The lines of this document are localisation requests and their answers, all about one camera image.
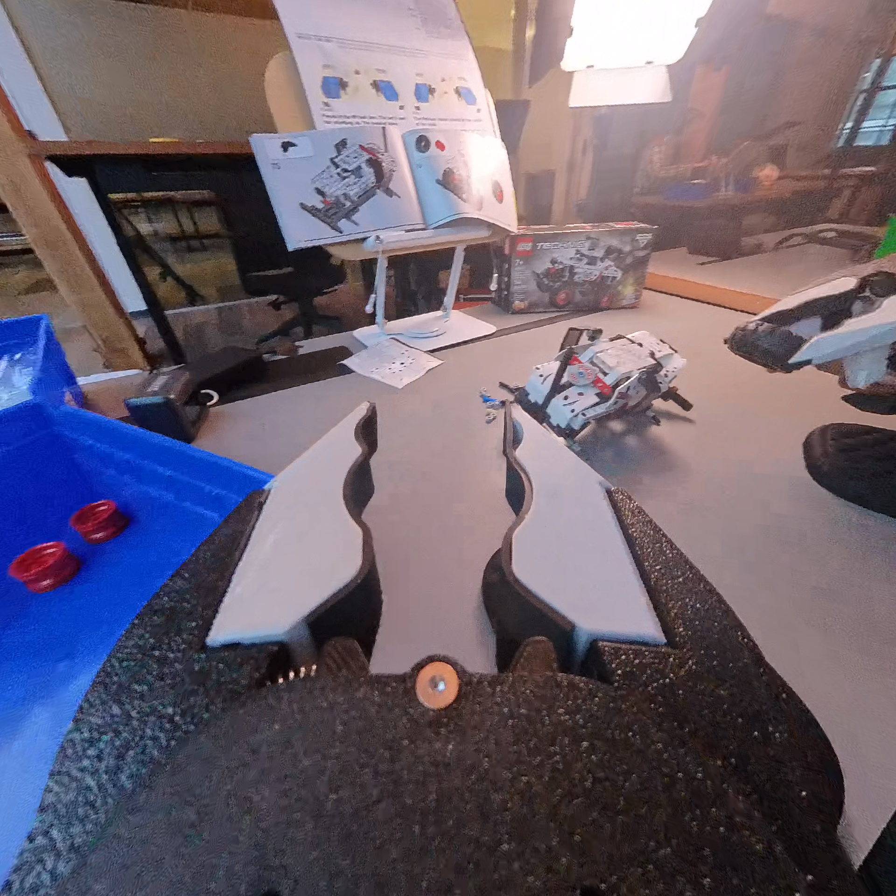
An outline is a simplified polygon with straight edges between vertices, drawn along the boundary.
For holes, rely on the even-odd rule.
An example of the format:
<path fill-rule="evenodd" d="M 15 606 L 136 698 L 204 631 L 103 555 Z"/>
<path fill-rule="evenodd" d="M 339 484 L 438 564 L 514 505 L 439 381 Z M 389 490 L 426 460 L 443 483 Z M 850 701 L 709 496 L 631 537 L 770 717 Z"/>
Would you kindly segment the building instruction booklet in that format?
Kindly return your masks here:
<path fill-rule="evenodd" d="M 518 227 L 509 156 L 492 134 L 348 126 L 249 140 L 291 251 L 384 232 Z"/>

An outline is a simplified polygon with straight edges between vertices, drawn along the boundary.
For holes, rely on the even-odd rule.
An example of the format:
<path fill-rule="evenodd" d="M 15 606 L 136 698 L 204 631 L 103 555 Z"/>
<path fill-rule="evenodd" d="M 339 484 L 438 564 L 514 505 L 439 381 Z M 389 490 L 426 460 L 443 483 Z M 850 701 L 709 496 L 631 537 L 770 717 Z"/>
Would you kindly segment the black power adapter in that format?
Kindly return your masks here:
<path fill-rule="evenodd" d="M 266 361 L 260 351 L 227 346 L 192 362 L 151 373 L 126 404 L 172 401 L 175 405 L 187 406 L 196 404 L 204 391 L 214 392 L 221 398 L 238 387 L 262 380 L 265 368 Z"/>

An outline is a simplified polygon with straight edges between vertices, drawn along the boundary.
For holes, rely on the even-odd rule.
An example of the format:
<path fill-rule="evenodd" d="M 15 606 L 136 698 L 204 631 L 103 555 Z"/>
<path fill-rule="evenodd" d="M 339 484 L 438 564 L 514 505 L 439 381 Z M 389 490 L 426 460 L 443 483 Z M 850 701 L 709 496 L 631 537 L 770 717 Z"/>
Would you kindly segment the toy truck set box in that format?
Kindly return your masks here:
<path fill-rule="evenodd" d="M 635 221 L 521 228 L 497 254 L 491 302 L 510 315 L 637 308 L 655 232 Z"/>

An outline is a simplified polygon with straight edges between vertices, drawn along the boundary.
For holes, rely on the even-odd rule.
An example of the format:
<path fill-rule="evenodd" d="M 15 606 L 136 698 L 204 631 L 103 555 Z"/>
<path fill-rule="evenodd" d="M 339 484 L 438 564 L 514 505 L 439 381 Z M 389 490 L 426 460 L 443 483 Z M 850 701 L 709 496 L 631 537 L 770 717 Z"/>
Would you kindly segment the paned window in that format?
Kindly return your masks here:
<path fill-rule="evenodd" d="M 895 141 L 895 54 L 878 56 L 859 77 L 834 138 L 836 150 L 880 149 Z"/>

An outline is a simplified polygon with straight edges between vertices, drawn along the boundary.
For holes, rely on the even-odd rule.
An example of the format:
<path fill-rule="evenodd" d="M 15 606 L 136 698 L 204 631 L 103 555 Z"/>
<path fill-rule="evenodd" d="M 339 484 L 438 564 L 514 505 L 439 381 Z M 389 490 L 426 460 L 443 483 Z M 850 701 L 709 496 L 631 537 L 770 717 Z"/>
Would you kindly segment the red toy wheel hub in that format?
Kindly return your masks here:
<path fill-rule="evenodd" d="M 108 543 L 130 526 L 130 517 L 113 500 L 103 499 L 84 505 L 69 520 L 69 526 L 90 545 Z"/>
<path fill-rule="evenodd" d="M 50 592 L 70 582 L 81 570 L 81 560 L 62 541 L 35 545 L 19 554 L 7 568 L 7 575 L 28 591 Z"/>

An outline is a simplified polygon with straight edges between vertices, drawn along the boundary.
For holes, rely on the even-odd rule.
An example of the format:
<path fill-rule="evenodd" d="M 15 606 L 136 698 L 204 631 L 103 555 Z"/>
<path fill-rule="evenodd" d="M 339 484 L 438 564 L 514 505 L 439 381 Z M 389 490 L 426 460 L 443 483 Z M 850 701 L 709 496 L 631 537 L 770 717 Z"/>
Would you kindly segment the bright studio light panel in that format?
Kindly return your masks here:
<path fill-rule="evenodd" d="M 561 69 L 572 110 L 666 105 L 670 68 L 689 50 L 711 1 L 575 1 Z"/>

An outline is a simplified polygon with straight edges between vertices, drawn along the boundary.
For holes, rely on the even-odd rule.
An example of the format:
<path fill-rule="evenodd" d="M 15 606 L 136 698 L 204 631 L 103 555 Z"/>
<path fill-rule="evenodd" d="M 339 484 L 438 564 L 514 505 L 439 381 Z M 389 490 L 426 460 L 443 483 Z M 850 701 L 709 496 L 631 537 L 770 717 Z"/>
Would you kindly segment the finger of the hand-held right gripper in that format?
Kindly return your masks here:
<path fill-rule="evenodd" d="M 885 371 L 894 341 L 895 300 L 887 298 L 876 310 L 813 336 L 790 364 L 840 361 L 847 371 Z"/>
<path fill-rule="evenodd" d="M 781 299 L 734 329 L 726 345 L 736 356 L 777 373 L 840 365 L 840 361 L 793 365 L 790 358 L 813 336 L 876 310 L 887 298 L 895 299 L 894 272 L 841 276 Z"/>

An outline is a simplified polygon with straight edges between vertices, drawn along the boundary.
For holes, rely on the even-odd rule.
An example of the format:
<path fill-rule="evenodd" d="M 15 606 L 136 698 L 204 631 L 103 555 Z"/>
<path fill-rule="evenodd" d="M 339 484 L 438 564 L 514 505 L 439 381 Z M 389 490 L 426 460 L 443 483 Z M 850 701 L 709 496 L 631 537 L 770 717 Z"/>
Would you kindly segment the black office chair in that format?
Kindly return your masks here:
<path fill-rule="evenodd" d="M 257 168 L 244 164 L 225 171 L 216 194 L 242 288 L 280 316 L 256 343 L 287 338 L 294 331 L 309 340 L 319 332 L 344 330 L 342 320 L 321 311 L 316 300 L 342 286 L 345 274 L 323 248 L 287 248 Z"/>

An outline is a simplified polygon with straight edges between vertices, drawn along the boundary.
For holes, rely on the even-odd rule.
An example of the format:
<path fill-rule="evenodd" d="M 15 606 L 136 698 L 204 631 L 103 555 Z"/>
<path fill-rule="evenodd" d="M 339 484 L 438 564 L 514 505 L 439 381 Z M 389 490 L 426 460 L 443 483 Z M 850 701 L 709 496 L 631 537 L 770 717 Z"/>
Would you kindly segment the black honeycomb pad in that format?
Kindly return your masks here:
<path fill-rule="evenodd" d="M 848 503 L 894 519 L 895 432 L 855 423 L 827 424 L 802 446 L 809 476 Z"/>

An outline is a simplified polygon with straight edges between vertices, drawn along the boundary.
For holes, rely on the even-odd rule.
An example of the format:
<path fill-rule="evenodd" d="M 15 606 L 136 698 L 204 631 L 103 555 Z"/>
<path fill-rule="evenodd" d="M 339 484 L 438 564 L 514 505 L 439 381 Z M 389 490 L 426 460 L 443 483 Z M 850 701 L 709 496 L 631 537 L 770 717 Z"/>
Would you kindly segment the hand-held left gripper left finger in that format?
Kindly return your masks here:
<path fill-rule="evenodd" d="M 377 438 L 375 404 L 363 402 L 265 487 L 208 647 L 318 652 L 344 637 L 374 649 L 382 587 L 363 512 L 375 493 Z"/>

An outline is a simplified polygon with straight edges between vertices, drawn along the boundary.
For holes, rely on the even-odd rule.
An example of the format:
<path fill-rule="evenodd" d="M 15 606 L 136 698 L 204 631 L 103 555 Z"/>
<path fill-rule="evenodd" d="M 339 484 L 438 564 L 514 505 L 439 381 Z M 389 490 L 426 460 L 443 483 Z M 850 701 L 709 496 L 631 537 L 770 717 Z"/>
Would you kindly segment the blue plastic bin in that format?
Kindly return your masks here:
<path fill-rule="evenodd" d="M 270 473 L 83 409 L 30 400 L 1 414 L 1 870 L 30 832 L 63 736 L 120 636 L 193 551 Z M 127 530 L 99 545 L 69 526 L 110 499 Z M 64 542 L 82 563 L 32 593 L 7 575 Z"/>
<path fill-rule="evenodd" d="M 84 407 L 84 394 L 47 315 L 1 320 L 1 409 L 35 399 Z"/>

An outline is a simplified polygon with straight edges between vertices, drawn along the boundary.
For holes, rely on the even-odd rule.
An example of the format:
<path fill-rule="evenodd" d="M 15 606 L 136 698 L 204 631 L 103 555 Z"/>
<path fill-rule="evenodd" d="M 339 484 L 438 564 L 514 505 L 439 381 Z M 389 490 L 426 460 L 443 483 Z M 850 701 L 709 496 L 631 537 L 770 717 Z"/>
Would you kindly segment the printed paper sheet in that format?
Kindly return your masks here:
<path fill-rule="evenodd" d="M 317 130 L 500 135 L 453 1 L 274 1 Z"/>

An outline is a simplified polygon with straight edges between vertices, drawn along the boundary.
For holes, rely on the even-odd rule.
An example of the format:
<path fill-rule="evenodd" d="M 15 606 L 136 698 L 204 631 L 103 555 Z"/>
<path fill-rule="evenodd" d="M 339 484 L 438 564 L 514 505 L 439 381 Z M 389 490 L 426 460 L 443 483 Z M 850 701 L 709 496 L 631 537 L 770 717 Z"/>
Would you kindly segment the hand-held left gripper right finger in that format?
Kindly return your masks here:
<path fill-rule="evenodd" d="M 666 646 L 610 483 L 515 404 L 504 407 L 503 437 L 513 519 L 484 572 L 496 651 L 533 637 L 556 652 Z"/>

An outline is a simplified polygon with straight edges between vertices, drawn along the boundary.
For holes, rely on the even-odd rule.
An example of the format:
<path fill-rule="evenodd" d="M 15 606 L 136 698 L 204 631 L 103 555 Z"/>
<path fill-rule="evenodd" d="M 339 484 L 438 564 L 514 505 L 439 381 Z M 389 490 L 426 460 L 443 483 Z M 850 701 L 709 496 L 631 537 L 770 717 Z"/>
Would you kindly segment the white sticker sheet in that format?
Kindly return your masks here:
<path fill-rule="evenodd" d="M 430 353 L 392 338 L 375 342 L 340 362 L 351 373 L 395 389 L 416 382 L 441 364 Z"/>

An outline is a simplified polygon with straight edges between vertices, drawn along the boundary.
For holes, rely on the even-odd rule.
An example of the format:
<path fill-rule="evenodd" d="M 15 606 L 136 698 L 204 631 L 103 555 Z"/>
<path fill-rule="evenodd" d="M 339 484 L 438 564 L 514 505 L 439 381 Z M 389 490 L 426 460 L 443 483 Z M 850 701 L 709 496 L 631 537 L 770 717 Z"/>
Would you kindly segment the white toy brick truck model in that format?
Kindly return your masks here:
<path fill-rule="evenodd" d="M 600 423 L 634 416 L 659 425 L 653 409 L 658 400 L 692 412 L 676 385 L 685 367 L 675 348 L 646 330 L 607 336 L 601 329 L 570 328 L 560 351 L 533 366 L 525 384 L 500 387 L 574 447 Z"/>

